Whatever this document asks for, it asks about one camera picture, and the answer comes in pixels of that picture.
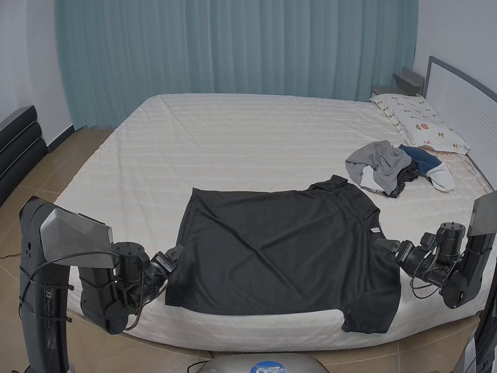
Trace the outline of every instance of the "tile floor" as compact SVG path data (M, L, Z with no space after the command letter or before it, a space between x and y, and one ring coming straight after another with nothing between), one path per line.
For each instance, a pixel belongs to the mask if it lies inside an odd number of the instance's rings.
M0 256L20 251L18 212L24 202L32 195L54 202L110 133L108 129L81 129L29 173L0 207ZM23 371L28 363L17 316L18 270L18 257L0 260L1 373ZM126 334L110 336L83 316L70 315L73 321L68 324L68 349L78 373L185 373L190 364L210 358L203 350L153 343ZM376 347L310 354L330 372L429 373L438 370L448 373L477 323L477 318L470 317Z

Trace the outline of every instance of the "white wall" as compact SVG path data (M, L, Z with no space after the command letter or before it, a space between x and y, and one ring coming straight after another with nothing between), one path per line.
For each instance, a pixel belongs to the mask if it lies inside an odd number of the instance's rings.
M0 121L29 105L47 145L72 125L58 63L55 0L0 0Z
M419 0L413 70L430 55L497 92L497 0Z

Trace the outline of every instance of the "white headboard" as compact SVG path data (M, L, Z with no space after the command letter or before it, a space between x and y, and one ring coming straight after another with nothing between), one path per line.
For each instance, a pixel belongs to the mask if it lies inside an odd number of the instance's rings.
M497 94L453 66L430 57L423 96L469 144L468 157L497 189Z

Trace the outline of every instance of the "shirt sleeve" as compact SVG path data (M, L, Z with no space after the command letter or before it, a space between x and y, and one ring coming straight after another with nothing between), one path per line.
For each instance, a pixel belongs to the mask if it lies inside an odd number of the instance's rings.
M386 333L401 299L401 288L372 290L342 308L344 332Z

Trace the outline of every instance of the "bed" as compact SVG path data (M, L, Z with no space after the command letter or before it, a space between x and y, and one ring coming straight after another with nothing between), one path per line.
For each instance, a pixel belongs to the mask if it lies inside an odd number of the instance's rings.
M441 222L467 226L474 199L495 186L496 163L483 156L492 147L497 150L497 96L478 85L443 62L430 60L425 96L442 117L457 116L448 122L472 150L469 157L436 153L454 177L451 194L438 192L424 178L408 183L398 199L368 193L381 209L382 229L389 239L419 244L422 234L435 232ZM472 135L475 129L479 139ZM490 135L482 135L483 130ZM152 256L176 244L192 187L304 190L333 174L349 178L345 158L371 141L384 139L396 146L404 142L373 103L295 96L153 96L109 136L56 204L111 225L116 242L141 243ZM480 169L483 164L487 180L475 164ZM339 310L210 315L166 306L164 296L146 307L140 324L130 333L212 351L330 350L387 343L481 310L496 256L497 248L488 259L476 299L455 310L449 310L438 295L416 299L408 285L410 278L401 271L401 302L386 334L343 332ZM74 267L70 283L75 291L69 292L68 307L81 313L81 284Z

